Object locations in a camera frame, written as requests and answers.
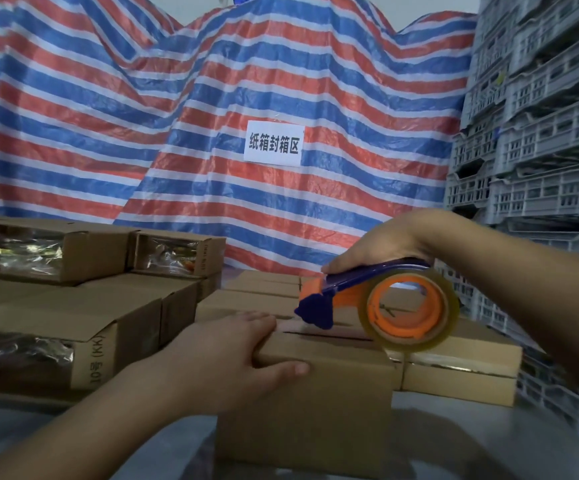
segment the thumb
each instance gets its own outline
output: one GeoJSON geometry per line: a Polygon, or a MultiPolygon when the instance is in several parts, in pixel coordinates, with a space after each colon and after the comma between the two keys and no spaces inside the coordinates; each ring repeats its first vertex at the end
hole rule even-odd
{"type": "Polygon", "coordinates": [[[267,394],[294,379],[306,376],[309,364],[289,361],[254,369],[254,391],[256,395],[267,394]]]}
{"type": "Polygon", "coordinates": [[[342,273],[362,264],[363,262],[360,259],[358,248],[352,246],[340,256],[335,257],[329,264],[323,266],[321,271],[325,274],[342,273]]]}

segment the striped tarp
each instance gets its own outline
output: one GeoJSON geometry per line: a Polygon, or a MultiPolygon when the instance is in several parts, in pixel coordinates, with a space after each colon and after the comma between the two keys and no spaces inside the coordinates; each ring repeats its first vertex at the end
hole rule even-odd
{"type": "Polygon", "coordinates": [[[227,262],[316,271],[440,206],[474,15],[394,32],[365,0],[253,0],[180,26],[147,0],[0,0],[0,214],[225,235],[227,262]],[[305,126],[300,167],[243,161],[305,126]]]}

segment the hand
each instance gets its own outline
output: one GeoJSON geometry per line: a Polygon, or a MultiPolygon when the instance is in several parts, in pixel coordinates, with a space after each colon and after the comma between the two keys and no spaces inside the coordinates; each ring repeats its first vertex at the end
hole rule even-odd
{"type": "Polygon", "coordinates": [[[142,387],[154,388],[167,422],[237,408],[309,372],[303,362],[253,368],[254,347],[275,329],[276,319],[260,313],[192,324],[137,363],[147,376],[142,387]]]}
{"type": "Polygon", "coordinates": [[[351,248],[323,266],[325,274],[342,273],[357,266],[369,266],[392,259],[421,258],[430,264],[434,256],[427,250],[429,224],[442,217],[443,210],[421,209],[401,214],[361,237],[351,248]]]}

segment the tape roll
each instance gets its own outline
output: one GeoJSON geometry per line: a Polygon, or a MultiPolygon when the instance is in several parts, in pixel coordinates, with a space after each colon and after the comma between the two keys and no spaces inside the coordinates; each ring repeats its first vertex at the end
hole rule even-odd
{"type": "Polygon", "coordinates": [[[385,350],[414,353],[430,349],[445,340],[460,314],[460,301],[451,284],[433,269],[396,270],[367,282],[358,294],[358,318],[362,327],[385,350]],[[396,283],[415,283],[425,299],[415,312],[387,315],[381,296],[396,283]]]}

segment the stacked plastic crates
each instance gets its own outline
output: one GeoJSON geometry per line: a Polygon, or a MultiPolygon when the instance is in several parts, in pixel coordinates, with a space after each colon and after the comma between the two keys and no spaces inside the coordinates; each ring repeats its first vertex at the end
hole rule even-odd
{"type": "MultiPolygon", "coordinates": [[[[579,253],[579,0],[481,0],[449,166],[447,209],[579,253]]],[[[439,269],[473,319],[525,347],[519,394],[579,432],[579,391],[491,300],[439,269]]]]}

